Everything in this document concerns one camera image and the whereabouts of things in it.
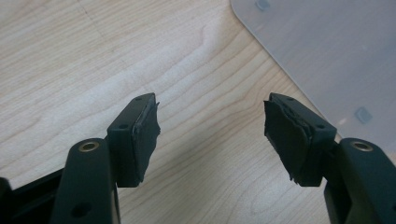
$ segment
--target translucent plastic panel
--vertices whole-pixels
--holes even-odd
[[[396,152],[396,1],[231,2],[343,137]]]

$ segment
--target wood grain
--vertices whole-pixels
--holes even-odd
[[[229,1],[2,1],[0,176],[13,188],[155,92],[162,134],[122,223],[329,223],[263,136],[271,91],[311,106]]]

